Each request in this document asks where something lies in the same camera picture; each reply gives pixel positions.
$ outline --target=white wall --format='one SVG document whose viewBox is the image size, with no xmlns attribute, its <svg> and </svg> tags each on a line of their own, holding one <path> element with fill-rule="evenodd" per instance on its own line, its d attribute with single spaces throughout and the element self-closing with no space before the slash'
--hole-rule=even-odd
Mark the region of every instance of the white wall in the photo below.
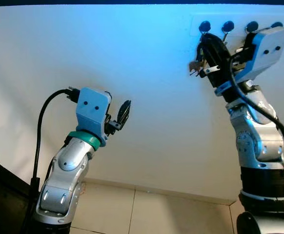
<svg viewBox="0 0 284 234">
<path fill-rule="evenodd" d="M 0 163 L 29 181 L 36 124 L 55 90 L 89 86 L 113 95 L 130 119 L 90 164 L 88 177 L 235 199 L 240 169 L 225 101 L 207 79 L 190 77 L 203 20 L 222 37 L 233 20 L 231 49 L 245 25 L 284 24 L 284 6 L 76 5 L 0 7 Z M 284 122 L 284 54 L 256 82 Z M 76 127 L 76 105 L 48 107 L 39 173 Z"/>
</svg>

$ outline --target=baseboard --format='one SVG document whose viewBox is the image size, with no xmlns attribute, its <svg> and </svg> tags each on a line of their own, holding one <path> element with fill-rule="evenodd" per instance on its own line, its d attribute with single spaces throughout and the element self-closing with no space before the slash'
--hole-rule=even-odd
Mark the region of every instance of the baseboard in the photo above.
<svg viewBox="0 0 284 234">
<path fill-rule="evenodd" d="M 149 188 L 149 187 L 140 186 L 140 185 L 119 183 L 119 182 L 101 180 L 101 179 L 85 178 L 84 182 L 102 184 L 102 185 L 113 186 L 113 187 L 124 188 L 124 189 L 135 189 L 135 190 L 143 191 L 147 193 L 176 196 L 176 197 L 182 197 L 182 198 L 187 198 L 187 199 L 192 199 L 192 200 L 197 200 L 197 201 L 204 201 L 204 202 L 215 203 L 215 204 L 222 204 L 222 205 L 231 205 L 234 202 L 234 200 L 229 200 L 229 199 L 221 199 L 221 198 L 214 198 L 214 197 L 208 197 L 208 196 L 187 194 L 187 193 L 181 193 L 181 192 L 176 192 L 176 191 Z"/>
</svg>

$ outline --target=robotic arm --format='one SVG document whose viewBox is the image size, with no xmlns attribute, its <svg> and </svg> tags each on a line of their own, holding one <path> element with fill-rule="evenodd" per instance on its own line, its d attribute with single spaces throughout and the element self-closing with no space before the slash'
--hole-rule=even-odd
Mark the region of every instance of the robotic arm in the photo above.
<svg viewBox="0 0 284 234">
<path fill-rule="evenodd" d="M 77 103 L 78 126 L 53 158 L 52 173 L 34 208 L 30 234 L 69 233 L 88 162 L 99 147 L 106 145 L 110 134 L 123 128 L 129 116 L 129 100 L 121 106 L 117 121 L 111 121 L 108 109 L 112 97 L 108 92 L 70 89 L 68 98 Z"/>
<path fill-rule="evenodd" d="M 238 234 L 284 234 L 284 126 L 253 84 L 279 60 L 283 48 L 283 27 L 249 33 L 233 56 L 221 39 L 206 33 L 196 61 L 190 63 L 190 70 L 207 76 L 215 94 L 228 103 L 243 183 L 239 198 L 245 208 L 237 219 Z"/>
</svg>

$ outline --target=silver robotic arm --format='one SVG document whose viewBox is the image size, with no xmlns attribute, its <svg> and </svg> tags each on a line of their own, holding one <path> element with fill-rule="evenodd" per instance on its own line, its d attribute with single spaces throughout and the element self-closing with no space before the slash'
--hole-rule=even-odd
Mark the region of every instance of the silver robotic arm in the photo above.
<svg viewBox="0 0 284 234">
<path fill-rule="evenodd" d="M 239 198 L 245 208 L 237 219 L 238 234 L 284 234 L 284 127 L 253 84 L 258 74 L 278 61 L 283 47 L 283 27 L 248 34 L 233 56 L 221 39 L 206 33 L 196 61 L 190 64 L 228 103 L 243 183 Z"/>
<path fill-rule="evenodd" d="M 117 121 L 108 114 L 108 92 L 71 88 L 68 98 L 77 102 L 78 126 L 52 160 L 52 173 L 45 181 L 30 222 L 29 234 L 68 234 L 74 218 L 81 182 L 94 152 L 106 145 L 108 136 L 121 130 L 129 116 L 131 101 L 120 108 Z"/>
</svg>

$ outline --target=beige floor tile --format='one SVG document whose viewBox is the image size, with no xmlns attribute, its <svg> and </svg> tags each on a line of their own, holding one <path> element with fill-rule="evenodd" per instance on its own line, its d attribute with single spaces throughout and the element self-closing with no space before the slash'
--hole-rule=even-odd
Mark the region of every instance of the beige floor tile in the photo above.
<svg viewBox="0 0 284 234">
<path fill-rule="evenodd" d="M 98 233 L 94 233 L 94 232 L 91 232 L 91 231 L 78 229 L 78 228 L 70 228 L 69 234 L 98 234 Z"/>
<path fill-rule="evenodd" d="M 134 190 L 86 184 L 72 227 L 105 234 L 127 234 Z"/>
<path fill-rule="evenodd" d="M 231 211 L 231 217 L 232 217 L 232 224 L 233 224 L 233 229 L 234 229 L 234 234 L 237 234 L 236 231 L 236 219 L 238 218 L 238 216 L 243 213 L 244 207 L 242 206 L 239 198 L 237 198 L 237 201 L 234 202 L 231 206 L 230 206 L 230 211 Z"/>
<path fill-rule="evenodd" d="M 229 207 L 136 191 L 130 234 L 232 234 Z"/>
</svg>

